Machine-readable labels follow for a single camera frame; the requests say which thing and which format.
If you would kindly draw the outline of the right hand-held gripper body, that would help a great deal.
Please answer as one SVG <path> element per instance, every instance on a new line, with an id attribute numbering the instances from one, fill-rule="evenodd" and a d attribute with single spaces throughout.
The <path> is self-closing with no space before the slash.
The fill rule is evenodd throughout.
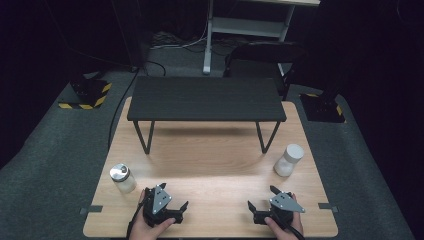
<path id="1" fill-rule="evenodd" d="M 278 196 L 269 199 L 270 208 L 267 211 L 259 211 L 253 215 L 255 224 L 265 225 L 265 218 L 272 218 L 280 228 L 285 229 L 291 225 L 293 213 L 304 213 L 305 209 L 299 205 L 290 192 L 282 192 Z"/>

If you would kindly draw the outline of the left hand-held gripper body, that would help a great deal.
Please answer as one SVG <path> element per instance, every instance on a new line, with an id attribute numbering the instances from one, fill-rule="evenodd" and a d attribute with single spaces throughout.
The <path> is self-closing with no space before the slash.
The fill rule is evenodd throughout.
<path id="1" fill-rule="evenodd" d="M 150 227 L 159 225 L 169 218 L 174 218 L 176 224 L 181 224 L 184 217 L 178 210 L 168 209 L 172 197 L 158 187 L 146 188 L 143 199 L 143 217 Z"/>

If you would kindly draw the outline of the jar with white lid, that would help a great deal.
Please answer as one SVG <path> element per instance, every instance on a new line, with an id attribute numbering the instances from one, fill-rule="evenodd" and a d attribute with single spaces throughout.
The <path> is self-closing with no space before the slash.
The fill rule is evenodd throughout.
<path id="1" fill-rule="evenodd" d="M 288 144 L 281 158 L 274 164 L 274 171 L 281 177 L 288 177 L 303 157 L 304 149 L 300 145 Z"/>

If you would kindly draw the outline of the glass jar with metal lid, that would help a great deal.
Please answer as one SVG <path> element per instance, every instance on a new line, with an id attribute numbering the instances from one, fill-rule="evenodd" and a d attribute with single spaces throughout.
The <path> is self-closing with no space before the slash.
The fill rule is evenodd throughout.
<path id="1" fill-rule="evenodd" d="M 110 169 L 109 174 L 121 193 L 128 194 L 136 188 L 136 180 L 127 165 L 123 163 L 116 164 Z"/>

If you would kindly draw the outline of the black shelf with wire legs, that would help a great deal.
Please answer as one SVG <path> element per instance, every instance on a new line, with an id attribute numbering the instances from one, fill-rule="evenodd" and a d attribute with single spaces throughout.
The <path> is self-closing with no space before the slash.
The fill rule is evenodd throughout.
<path id="1" fill-rule="evenodd" d="M 137 132 L 148 121 L 273 122 L 287 120 L 270 78 L 139 77 L 127 119 Z"/>

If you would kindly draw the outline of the person's right hand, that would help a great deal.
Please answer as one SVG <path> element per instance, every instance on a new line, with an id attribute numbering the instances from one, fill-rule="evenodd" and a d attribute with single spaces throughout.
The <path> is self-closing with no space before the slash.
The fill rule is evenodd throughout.
<path id="1" fill-rule="evenodd" d="M 304 240 L 298 238 L 298 235 L 304 235 L 304 229 L 299 212 L 293 213 L 293 220 L 290 228 L 280 228 L 279 225 L 270 217 L 265 218 L 265 223 L 274 233 L 277 240 Z"/>

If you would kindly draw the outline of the person's left hand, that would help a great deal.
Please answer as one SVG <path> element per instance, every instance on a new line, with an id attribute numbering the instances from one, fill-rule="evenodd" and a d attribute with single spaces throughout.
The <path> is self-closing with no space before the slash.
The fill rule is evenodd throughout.
<path id="1" fill-rule="evenodd" d="M 175 223 L 174 218 L 169 218 L 159 225 L 150 227 L 143 217 L 143 207 L 132 218 L 132 228 L 128 240 L 157 240 L 157 238 Z"/>

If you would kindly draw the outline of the grey tape strip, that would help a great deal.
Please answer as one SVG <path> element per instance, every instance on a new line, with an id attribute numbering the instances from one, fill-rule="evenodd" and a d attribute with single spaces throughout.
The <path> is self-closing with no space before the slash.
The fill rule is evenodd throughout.
<path id="1" fill-rule="evenodd" d="M 86 215 L 88 213 L 100 213 L 102 212 L 103 206 L 102 205 L 90 205 L 88 207 L 83 207 L 80 209 L 79 214 L 80 215 Z"/>
<path id="2" fill-rule="evenodd" d="M 318 203 L 318 207 L 319 207 L 319 209 L 331 210 L 333 213 L 339 212 L 338 207 L 337 206 L 333 206 L 330 203 Z"/>

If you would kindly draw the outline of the black yellow striped stand base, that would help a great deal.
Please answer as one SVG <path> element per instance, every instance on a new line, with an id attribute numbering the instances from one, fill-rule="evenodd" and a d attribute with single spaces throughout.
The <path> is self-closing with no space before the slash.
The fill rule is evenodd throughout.
<path id="1" fill-rule="evenodd" d="M 92 110 L 99 108 L 106 99 L 112 84 L 100 79 L 82 79 L 70 82 L 58 97 L 62 109 Z"/>
<path id="2" fill-rule="evenodd" d="M 301 93 L 299 95 L 308 121 L 344 123 L 345 117 L 336 102 L 336 93 Z"/>

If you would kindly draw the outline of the black chair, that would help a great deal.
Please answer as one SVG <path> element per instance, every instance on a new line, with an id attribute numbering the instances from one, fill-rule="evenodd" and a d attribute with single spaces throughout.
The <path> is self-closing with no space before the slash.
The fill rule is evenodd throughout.
<path id="1" fill-rule="evenodd" d="M 240 45 L 225 57 L 224 77 L 271 78 L 285 100 L 295 67 L 307 56 L 300 43 L 256 41 Z"/>

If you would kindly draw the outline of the white desk frame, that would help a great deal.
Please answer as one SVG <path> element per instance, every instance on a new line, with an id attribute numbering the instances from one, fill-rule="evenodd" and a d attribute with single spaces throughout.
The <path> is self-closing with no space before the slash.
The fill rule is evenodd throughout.
<path id="1" fill-rule="evenodd" d="M 211 73 L 212 35 L 214 33 L 237 34 L 277 38 L 284 41 L 290 27 L 296 6 L 317 7 L 320 0 L 248 0 L 254 2 L 276 3 L 288 6 L 288 12 L 283 22 L 258 21 L 228 17 L 215 17 L 213 13 L 214 0 L 208 0 L 206 46 L 202 72 Z"/>

